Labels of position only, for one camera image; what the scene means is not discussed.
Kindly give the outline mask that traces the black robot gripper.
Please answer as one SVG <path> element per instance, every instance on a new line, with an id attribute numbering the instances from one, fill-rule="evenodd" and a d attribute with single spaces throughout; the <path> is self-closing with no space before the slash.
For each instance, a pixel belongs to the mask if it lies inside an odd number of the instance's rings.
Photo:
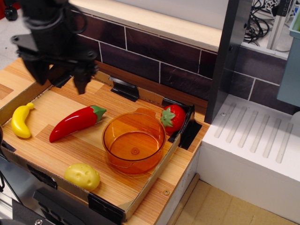
<path id="1" fill-rule="evenodd" d="M 12 36 L 11 41 L 29 73 L 41 85 L 48 79 L 49 66 L 60 66 L 73 72 L 75 87 L 81 95 L 98 70 L 96 51 L 66 31 L 32 30 L 30 34 Z"/>

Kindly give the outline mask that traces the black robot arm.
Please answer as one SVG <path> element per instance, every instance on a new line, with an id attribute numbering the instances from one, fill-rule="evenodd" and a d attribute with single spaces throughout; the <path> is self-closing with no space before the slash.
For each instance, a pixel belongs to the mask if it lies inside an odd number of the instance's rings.
<path id="1" fill-rule="evenodd" d="M 21 0 L 24 25 L 30 34 L 14 35 L 13 44 L 37 83 L 60 88 L 74 79 L 79 94 L 96 73 L 98 54 L 79 39 L 87 18 L 67 0 Z"/>

